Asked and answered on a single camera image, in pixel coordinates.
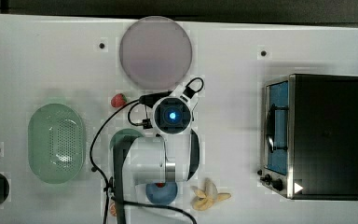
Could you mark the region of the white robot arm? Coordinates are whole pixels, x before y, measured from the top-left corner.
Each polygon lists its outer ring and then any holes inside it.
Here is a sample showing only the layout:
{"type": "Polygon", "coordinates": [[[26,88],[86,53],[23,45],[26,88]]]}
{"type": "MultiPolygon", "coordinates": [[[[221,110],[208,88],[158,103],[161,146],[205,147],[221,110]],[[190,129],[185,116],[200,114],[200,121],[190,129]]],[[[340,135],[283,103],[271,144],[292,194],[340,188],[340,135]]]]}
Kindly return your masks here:
{"type": "Polygon", "coordinates": [[[192,129],[196,91],[153,93],[136,103],[152,109],[141,126],[155,134],[126,135],[113,146],[117,224],[145,224],[150,219],[148,205],[137,199],[138,186],[186,182],[200,165],[200,140],[192,129]]]}

